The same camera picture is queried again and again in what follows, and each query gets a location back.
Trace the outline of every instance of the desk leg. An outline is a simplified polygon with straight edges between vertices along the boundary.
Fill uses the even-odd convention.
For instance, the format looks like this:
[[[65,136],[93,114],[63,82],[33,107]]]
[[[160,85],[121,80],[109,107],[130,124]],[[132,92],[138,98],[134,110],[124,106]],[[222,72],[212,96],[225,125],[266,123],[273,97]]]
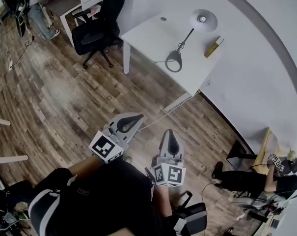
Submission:
[[[73,39],[72,39],[72,33],[71,33],[70,27],[68,25],[68,22],[65,19],[65,14],[60,16],[60,20],[61,20],[61,22],[63,24],[63,27],[65,29],[66,34],[68,35],[68,37],[69,37],[69,39],[71,41],[72,46],[74,47],[74,43],[73,43]]]
[[[130,70],[130,55],[131,46],[126,41],[123,41],[123,72],[125,74],[128,74]]]
[[[13,163],[28,160],[28,155],[0,157],[0,163]]]
[[[172,102],[169,106],[165,107],[164,110],[166,112],[169,112],[171,109],[175,108],[176,106],[179,106],[182,102],[185,100],[191,98],[191,95],[189,95],[187,92],[180,96],[178,99],[176,99],[174,102]]]
[[[3,125],[11,125],[11,122],[8,121],[8,120],[3,120],[3,119],[0,119],[0,124],[3,124]]]

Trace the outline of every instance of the jeans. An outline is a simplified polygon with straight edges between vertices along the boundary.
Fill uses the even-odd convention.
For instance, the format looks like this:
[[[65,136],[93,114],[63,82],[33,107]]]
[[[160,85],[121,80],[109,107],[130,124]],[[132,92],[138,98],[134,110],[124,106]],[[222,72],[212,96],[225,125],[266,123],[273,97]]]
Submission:
[[[44,35],[46,39],[52,39],[55,32],[52,29],[49,29],[44,23],[44,14],[40,8],[39,4],[32,4],[29,6],[30,11],[28,12],[28,17],[33,20],[37,25],[39,31]]]

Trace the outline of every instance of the power outlet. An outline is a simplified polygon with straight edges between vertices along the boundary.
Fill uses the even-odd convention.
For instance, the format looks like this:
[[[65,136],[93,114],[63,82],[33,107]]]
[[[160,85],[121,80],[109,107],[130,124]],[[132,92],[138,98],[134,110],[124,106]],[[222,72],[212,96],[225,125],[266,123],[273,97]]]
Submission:
[[[11,71],[13,69],[13,61],[10,61],[10,64],[9,64],[9,71]]]

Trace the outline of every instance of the white desk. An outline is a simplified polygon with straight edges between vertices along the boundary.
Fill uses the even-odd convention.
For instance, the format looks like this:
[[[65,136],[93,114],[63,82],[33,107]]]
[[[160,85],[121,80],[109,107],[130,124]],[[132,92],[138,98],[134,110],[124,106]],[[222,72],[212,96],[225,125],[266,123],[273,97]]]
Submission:
[[[161,17],[165,17],[167,20],[162,21]],[[121,38],[124,40],[124,73],[129,73],[131,46],[152,62],[162,61],[167,58],[170,51],[178,48],[178,44],[185,39],[191,29],[189,14],[182,18],[182,15],[178,16],[175,13],[161,13],[122,35]],[[219,37],[217,32],[214,34],[216,38]],[[223,46],[218,47],[209,58],[204,57],[207,48],[215,41],[213,41],[212,33],[210,34],[211,40],[206,39],[208,36],[208,33],[200,34],[194,31],[187,39],[184,49],[181,50],[183,66],[180,72],[169,71],[164,62],[156,63],[161,70],[186,91],[184,95],[167,106],[166,111],[195,95],[219,60]]]

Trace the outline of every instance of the white chair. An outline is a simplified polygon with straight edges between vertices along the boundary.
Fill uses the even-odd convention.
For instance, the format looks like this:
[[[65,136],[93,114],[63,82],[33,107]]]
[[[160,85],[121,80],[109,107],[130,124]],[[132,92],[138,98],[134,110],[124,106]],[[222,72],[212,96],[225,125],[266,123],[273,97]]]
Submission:
[[[72,12],[72,15],[78,14],[82,11],[85,11],[87,9],[90,9],[91,12],[87,14],[87,16],[93,19],[96,19],[95,15],[100,11],[101,6],[98,4],[102,2],[103,0],[81,0],[81,8],[75,10]],[[86,22],[83,17],[78,17],[82,21]],[[75,24],[76,26],[79,26],[77,19],[75,18]]]
[[[51,22],[51,19],[46,11],[46,7],[45,6],[42,6],[40,3],[39,3],[40,7],[41,7],[41,10],[47,20],[47,23],[48,23],[48,28],[50,28],[52,26],[52,22]]]

